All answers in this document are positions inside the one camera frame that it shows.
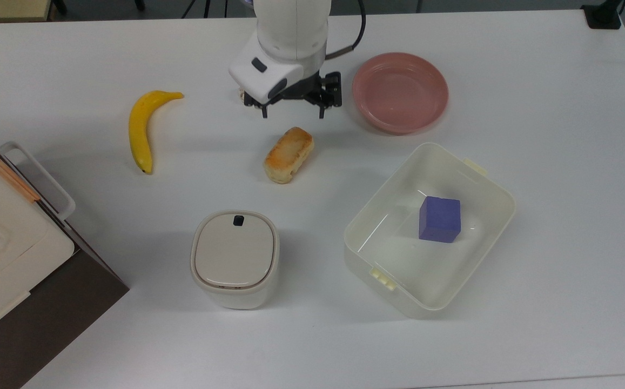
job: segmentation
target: bin lid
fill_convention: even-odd
[[[241,289],[264,280],[271,269],[274,234],[252,214],[217,214],[199,233],[194,269],[211,286]]]

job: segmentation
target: pink bowl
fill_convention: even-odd
[[[440,117],[449,91],[433,64],[405,52],[372,57],[353,79],[353,99],[362,115],[391,133],[421,130]]]

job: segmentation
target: bread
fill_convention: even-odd
[[[312,135],[295,126],[281,137],[265,158],[265,172],[273,182],[287,184],[312,152]]]

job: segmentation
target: purple block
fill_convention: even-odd
[[[451,243],[461,232],[461,202],[428,196],[420,207],[418,237]]]

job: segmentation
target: yellow banana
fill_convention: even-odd
[[[150,175],[153,168],[149,139],[146,136],[146,126],[151,114],[157,108],[172,99],[183,98],[180,92],[150,91],[141,96],[130,112],[130,150],[137,166]]]

